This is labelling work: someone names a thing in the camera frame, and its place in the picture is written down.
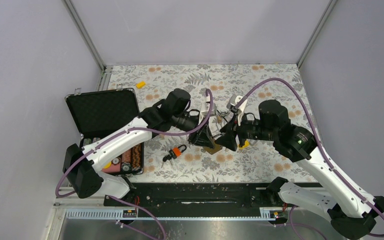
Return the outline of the large brass padlock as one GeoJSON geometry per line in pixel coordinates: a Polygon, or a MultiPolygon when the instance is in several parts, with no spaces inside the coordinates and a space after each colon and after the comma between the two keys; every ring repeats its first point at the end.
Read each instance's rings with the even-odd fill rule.
{"type": "Polygon", "coordinates": [[[203,148],[204,152],[207,152],[210,155],[213,155],[223,149],[223,147],[219,144],[216,144],[215,141],[212,141],[212,147],[204,146],[203,148]]]}

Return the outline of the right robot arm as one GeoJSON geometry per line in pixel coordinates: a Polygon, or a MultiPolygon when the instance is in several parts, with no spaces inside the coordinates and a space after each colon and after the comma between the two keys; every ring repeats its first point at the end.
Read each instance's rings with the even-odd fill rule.
{"type": "Polygon", "coordinates": [[[283,157],[310,173],[326,190],[320,194],[277,177],[268,186],[267,201],[299,206],[327,220],[343,237],[357,240],[371,233],[384,212],[384,197],[364,191],[323,153],[308,129],[291,123],[288,110],[277,100],[258,106],[259,118],[235,115],[221,129],[216,144],[236,151],[246,140],[271,141],[283,157]]]}

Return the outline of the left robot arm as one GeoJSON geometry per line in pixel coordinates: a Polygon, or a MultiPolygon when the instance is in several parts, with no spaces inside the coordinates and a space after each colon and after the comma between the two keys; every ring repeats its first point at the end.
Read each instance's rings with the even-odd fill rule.
{"type": "Polygon", "coordinates": [[[84,147],[76,143],[70,145],[65,152],[63,176],[56,186],[55,195],[65,198],[76,194],[85,199],[103,194],[116,197],[124,206],[132,204],[135,192],[127,181],[102,169],[116,157],[158,135],[198,136],[198,132],[208,126],[214,109],[210,89],[205,90],[205,96],[203,103],[208,112],[204,117],[186,114],[191,96],[187,91],[176,88],[165,99],[145,108],[127,125],[101,140],[84,147]]]}

